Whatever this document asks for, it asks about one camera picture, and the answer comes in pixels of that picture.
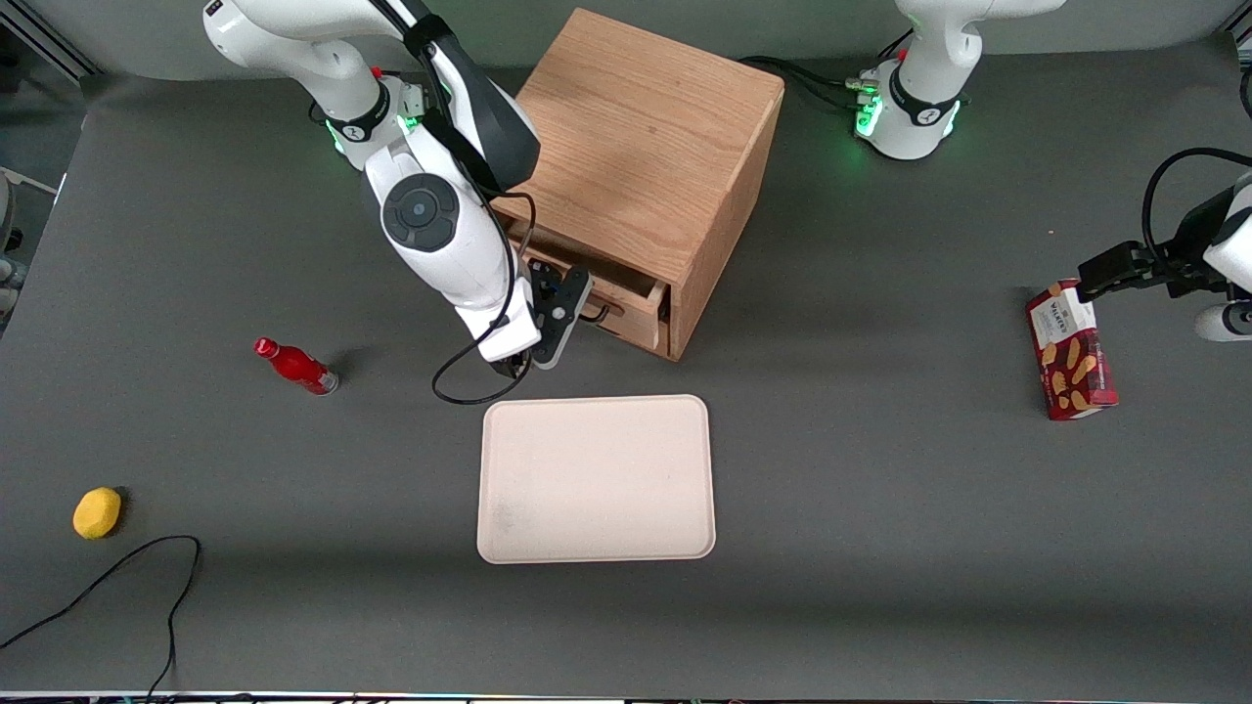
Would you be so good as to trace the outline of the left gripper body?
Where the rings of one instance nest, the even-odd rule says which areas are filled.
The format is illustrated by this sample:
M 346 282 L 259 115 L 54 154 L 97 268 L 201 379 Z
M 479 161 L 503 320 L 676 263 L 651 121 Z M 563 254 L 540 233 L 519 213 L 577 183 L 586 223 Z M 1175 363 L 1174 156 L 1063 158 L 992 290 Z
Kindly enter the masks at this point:
M 1184 215 L 1171 241 L 1171 256 L 1186 288 L 1249 293 L 1249 174 Z

